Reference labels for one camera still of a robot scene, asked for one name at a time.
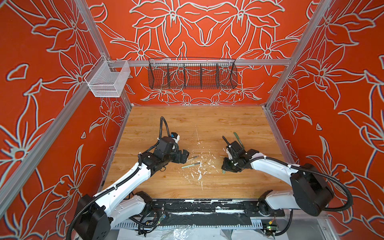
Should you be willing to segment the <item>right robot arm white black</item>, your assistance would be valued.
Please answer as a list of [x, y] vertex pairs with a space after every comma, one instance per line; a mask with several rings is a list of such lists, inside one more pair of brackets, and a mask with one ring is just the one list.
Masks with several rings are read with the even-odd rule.
[[257, 209], [263, 216], [270, 216], [275, 210], [302, 210], [317, 217], [334, 197], [334, 193], [324, 177], [314, 174], [317, 171], [311, 164], [290, 165], [269, 158], [259, 151], [246, 151], [237, 141], [225, 141], [228, 156], [224, 158], [222, 170], [240, 173], [255, 170], [275, 177], [291, 188], [287, 191], [267, 190], [258, 199]]

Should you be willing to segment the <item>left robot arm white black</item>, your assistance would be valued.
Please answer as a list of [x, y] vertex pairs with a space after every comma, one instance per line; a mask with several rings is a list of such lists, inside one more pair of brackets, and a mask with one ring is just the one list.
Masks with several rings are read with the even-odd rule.
[[144, 212], [152, 202], [146, 193], [138, 192], [130, 199], [127, 197], [168, 163], [186, 163], [190, 153], [179, 149], [179, 140], [177, 133], [159, 138], [154, 146], [139, 153], [138, 162], [106, 190], [80, 198], [66, 239], [70, 240], [72, 232], [76, 232], [83, 240], [103, 240], [111, 228]]

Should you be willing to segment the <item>green pen body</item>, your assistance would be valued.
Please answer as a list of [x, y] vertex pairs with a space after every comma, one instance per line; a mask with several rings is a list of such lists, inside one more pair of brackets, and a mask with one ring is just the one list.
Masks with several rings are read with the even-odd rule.
[[244, 149], [245, 147], [244, 147], [239, 135], [236, 132], [234, 132], [234, 135], [235, 135], [237, 141], [239, 142], [240, 146]]

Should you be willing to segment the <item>clear mesh bin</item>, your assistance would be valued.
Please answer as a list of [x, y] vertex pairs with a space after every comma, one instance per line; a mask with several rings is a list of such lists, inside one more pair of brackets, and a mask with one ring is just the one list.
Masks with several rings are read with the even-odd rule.
[[109, 61], [101, 55], [85, 76], [85, 81], [95, 97], [119, 98], [130, 75], [128, 61]]

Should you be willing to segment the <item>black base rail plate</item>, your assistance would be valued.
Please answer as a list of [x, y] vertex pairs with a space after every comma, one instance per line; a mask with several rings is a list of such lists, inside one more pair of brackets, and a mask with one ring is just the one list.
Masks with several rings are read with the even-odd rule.
[[257, 199], [154, 199], [152, 209], [173, 215], [239, 214], [261, 217]]

